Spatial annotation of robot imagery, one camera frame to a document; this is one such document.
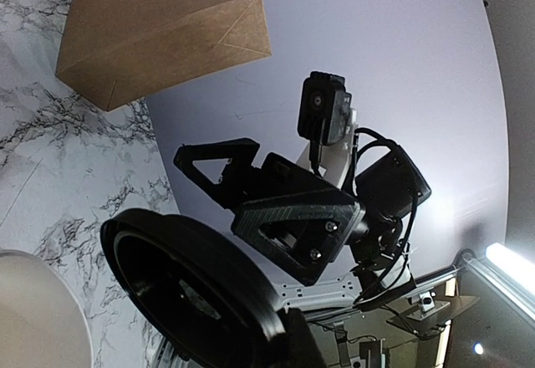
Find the gray wall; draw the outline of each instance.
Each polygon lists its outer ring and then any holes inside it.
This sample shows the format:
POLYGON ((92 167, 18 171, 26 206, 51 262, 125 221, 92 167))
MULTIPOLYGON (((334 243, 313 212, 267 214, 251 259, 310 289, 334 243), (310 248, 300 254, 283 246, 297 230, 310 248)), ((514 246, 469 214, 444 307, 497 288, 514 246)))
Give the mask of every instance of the gray wall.
POLYGON ((535 0, 487 0, 509 133, 507 243, 535 261, 535 0))
POLYGON ((446 366, 532 368, 533 328, 473 273, 462 278, 461 294, 481 299, 453 320, 446 366), (474 353, 475 343, 483 355, 474 353))

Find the white object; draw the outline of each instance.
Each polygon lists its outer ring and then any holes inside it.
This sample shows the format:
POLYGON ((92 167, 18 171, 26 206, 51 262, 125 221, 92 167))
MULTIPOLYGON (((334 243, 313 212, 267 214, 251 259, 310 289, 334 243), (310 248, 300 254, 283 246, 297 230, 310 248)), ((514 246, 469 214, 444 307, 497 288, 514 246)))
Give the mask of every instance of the white object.
POLYGON ((487 247, 487 258, 535 296, 535 265, 500 243, 487 247))
MULTIPOLYGON (((444 295, 453 297, 456 294, 457 279, 453 278, 446 282, 446 289, 444 295)), ((436 368, 443 368, 444 362, 446 361, 446 352, 448 349, 448 341, 450 339, 451 332, 451 321, 446 322, 446 327, 442 331, 441 336, 438 340, 438 351, 436 352, 436 368)))
MULTIPOLYGON (((351 366, 362 366, 363 368, 368 366, 368 362, 366 360, 361 360, 360 357, 358 356, 352 358, 350 361, 351 361, 351 366)), ((386 355, 381 354, 381 368, 385 368, 385 367, 386 367, 386 355)))
POLYGON ((89 328, 73 293, 42 260, 0 252, 0 365, 90 368, 89 328))
MULTIPOLYGON (((377 271, 375 275, 380 276, 383 272, 383 270, 377 271)), ((392 270, 390 270, 385 278, 381 280, 381 284, 385 289, 395 289, 396 287, 400 287, 402 284, 405 284, 408 281, 410 281, 409 264, 405 264, 405 258, 401 256, 397 261, 395 261, 392 270)))
MULTIPOLYGON (((320 167, 325 169, 324 180, 330 182, 337 188, 341 188, 344 184, 344 178, 349 170, 349 163, 351 162, 351 147, 353 146, 353 133, 357 128, 357 111, 351 108, 351 115, 349 123, 345 128, 345 137, 332 146, 324 146, 322 148, 322 157, 320 167)), ((310 152, 310 143, 304 148, 301 156, 298 158, 296 165, 303 169, 310 169, 310 160, 308 153, 310 152)))
POLYGON ((279 308, 299 308, 302 311, 350 308, 360 293, 359 281, 352 273, 310 287, 278 283, 273 283, 273 287, 280 296, 279 308))

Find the fluorescent light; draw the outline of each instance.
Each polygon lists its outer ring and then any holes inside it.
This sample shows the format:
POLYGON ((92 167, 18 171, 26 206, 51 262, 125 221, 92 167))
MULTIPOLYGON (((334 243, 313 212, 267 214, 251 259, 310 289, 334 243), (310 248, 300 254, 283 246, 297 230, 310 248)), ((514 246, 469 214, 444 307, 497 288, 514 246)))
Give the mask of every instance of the fluorescent light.
MULTIPOLYGON (((444 295, 453 297, 455 295, 456 286, 457 286, 456 278, 448 280, 446 282, 446 289, 444 291, 444 295)), ((438 340, 438 350, 436 351, 436 362, 435 362, 436 368, 444 367, 444 361, 446 361, 448 341, 450 339, 450 330, 451 330, 451 321, 448 320, 446 322, 446 327, 444 328, 444 331, 441 333, 441 337, 438 340)))
POLYGON ((477 355, 482 355, 483 351, 484 349, 481 343, 474 344, 474 353, 476 353, 477 355))
POLYGON ((535 265, 499 243, 487 247, 487 258, 535 296, 535 265))

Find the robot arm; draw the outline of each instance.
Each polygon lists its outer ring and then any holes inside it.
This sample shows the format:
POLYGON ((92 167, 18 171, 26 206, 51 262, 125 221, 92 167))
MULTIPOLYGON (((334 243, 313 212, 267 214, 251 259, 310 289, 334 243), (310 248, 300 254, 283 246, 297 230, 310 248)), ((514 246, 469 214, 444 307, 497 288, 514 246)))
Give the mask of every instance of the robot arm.
POLYGON ((416 208, 431 189, 399 145, 357 127, 344 83, 342 77, 317 72, 304 81, 298 133, 309 143, 297 163, 271 153, 261 167, 252 166, 260 145, 244 138, 183 146, 175 165, 234 212, 235 235, 304 286, 316 284, 349 245, 356 263, 350 276, 363 289, 353 297, 356 303, 414 287, 408 240, 416 208), (359 149, 360 134, 374 140, 359 149), (375 146, 389 152, 356 175, 357 161, 375 146), (229 162, 217 184, 194 166, 194 161, 222 158, 229 162), (402 234, 401 219, 409 214, 402 234))

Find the brown paper bag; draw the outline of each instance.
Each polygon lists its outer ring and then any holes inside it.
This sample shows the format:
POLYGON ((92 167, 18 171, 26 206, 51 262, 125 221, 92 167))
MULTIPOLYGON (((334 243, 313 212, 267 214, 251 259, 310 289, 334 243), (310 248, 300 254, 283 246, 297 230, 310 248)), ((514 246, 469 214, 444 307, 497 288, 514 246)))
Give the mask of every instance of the brown paper bag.
POLYGON ((56 75, 112 110, 270 54, 262 0, 73 0, 56 75))

